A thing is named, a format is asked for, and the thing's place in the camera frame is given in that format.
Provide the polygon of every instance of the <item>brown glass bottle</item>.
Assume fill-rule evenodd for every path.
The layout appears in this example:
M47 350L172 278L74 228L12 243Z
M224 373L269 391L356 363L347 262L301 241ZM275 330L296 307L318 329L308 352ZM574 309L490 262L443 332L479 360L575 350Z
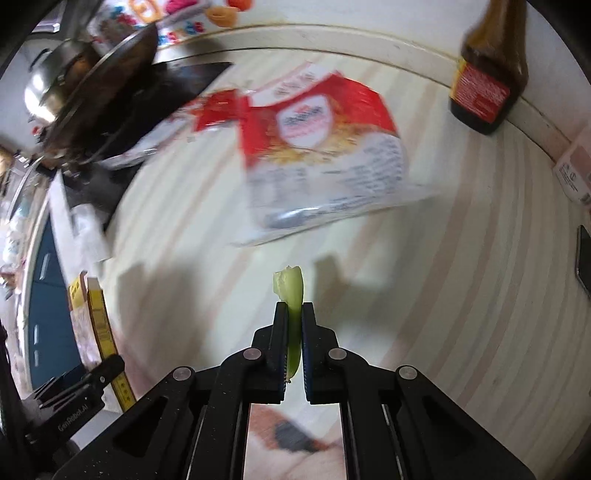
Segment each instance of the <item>brown glass bottle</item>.
M525 0L490 0L480 23L466 34L450 109L477 132L493 133L525 89L526 15Z

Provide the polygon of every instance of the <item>red bottle label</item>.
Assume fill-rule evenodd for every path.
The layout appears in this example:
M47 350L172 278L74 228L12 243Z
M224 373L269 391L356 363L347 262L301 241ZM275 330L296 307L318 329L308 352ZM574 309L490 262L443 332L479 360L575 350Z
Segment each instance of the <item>red bottle label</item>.
M450 97L488 123L493 123L511 89L474 65L461 59Z

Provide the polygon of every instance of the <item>light wood surface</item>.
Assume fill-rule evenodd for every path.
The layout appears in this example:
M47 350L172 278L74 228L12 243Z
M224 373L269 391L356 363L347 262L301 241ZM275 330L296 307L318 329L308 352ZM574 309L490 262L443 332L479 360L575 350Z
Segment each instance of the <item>light wood surface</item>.
M504 123L491 137L457 121L446 87L354 57L288 50L216 54L236 65L212 88L257 87L304 60L380 92L411 177L438 195L252 248L230 243L245 211L235 128L182 135L155 155L108 236L105 289L138 394L179 365L219 364L272 321L272 274L300 265L305 300L344 348L425 373L538 476L556 471L591 413L589 301L574 277L589 225L551 160ZM312 433L334 407L306 404L301 370L278 408Z

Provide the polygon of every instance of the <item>green vegetable piece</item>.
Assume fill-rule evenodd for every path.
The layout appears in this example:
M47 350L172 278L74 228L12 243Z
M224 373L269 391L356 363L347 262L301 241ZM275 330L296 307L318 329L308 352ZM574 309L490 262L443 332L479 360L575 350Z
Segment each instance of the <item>green vegetable piece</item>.
M300 267L289 267L273 274L273 292L287 303L287 382L300 366L301 304L304 301L304 278Z

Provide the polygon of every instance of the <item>measuring tape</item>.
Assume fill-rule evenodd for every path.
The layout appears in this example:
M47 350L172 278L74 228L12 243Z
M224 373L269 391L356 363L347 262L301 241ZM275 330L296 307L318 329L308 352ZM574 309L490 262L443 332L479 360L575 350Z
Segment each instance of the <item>measuring tape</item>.
M90 278L89 282L92 280L96 281L98 286L98 281L95 278ZM95 333L100 357L104 360L105 358L118 353L117 347L115 346L115 340L113 339L111 325L109 324L109 318L107 316L103 291L100 288L90 288L89 286L87 299L85 299L85 288L82 275L72 282L68 291L72 308L74 309L82 307L86 300L88 300L90 322ZM124 412L129 410L137 401L134 392L131 390L125 372L117 375L117 377L111 382L111 386L113 387L115 397L119 401L119 405Z

